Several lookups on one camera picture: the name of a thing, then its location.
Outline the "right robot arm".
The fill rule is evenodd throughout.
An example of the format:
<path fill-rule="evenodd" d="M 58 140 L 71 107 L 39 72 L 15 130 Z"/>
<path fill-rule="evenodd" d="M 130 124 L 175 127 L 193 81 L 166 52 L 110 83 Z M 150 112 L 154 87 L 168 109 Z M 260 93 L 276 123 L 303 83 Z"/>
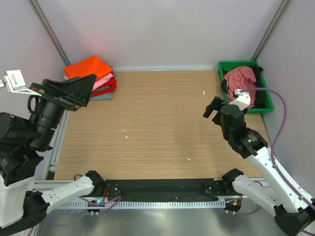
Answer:
<path fill-rule="evenodd" d="M 217 112 L 212 121 L 221 127 L 223 138 L 262 174 L 269 188 L 233 169 L 222 176 L 222 190 L 228 195 L 237 192 L 247 196 L 268 211 L 286 235 L 296 236 L 314 222 L 315 199 L 278 162 L 266 140 L 247 127 L 245 113 L 249 103 L 249 96 L 244 94 L 231 103 L 216 96 L 203 116 L 208 118 Z"/>

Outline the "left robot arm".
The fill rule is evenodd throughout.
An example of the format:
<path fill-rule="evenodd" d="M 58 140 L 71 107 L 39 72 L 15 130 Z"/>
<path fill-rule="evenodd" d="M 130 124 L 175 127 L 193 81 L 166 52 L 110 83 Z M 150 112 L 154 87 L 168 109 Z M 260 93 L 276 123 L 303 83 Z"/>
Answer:
<path fill-rule="evenodd" d="M 100 196 L 105 181 L 96 171 L 60 188 L 30 191 L 41 153 L 50 142 L 65 111 L 77 111 L 90 101 L 96 75 L 62 82 L 45 79 L 25 85 L 20 70 L 10 70 L 3 84 L 11 93 L 28 95 L 30 117 L 0 115 L 0 233 L 10 236 L 40 223 L 52 210 L 75 198 Z"/>

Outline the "dusty pink t shirt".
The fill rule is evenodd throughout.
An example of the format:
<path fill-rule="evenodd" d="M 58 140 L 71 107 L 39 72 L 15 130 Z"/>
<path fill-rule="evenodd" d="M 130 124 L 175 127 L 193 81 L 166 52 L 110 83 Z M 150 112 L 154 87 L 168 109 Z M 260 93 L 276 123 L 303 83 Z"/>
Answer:
<path fill-rule="evenodd" d="M 248 66 L 239 66 L 224 75 L 227 82 L 227 97 L 231 102 L 235 99 L 234 91 L 252 89 L 256 87 L 256 77 L 252 68 Z"/>

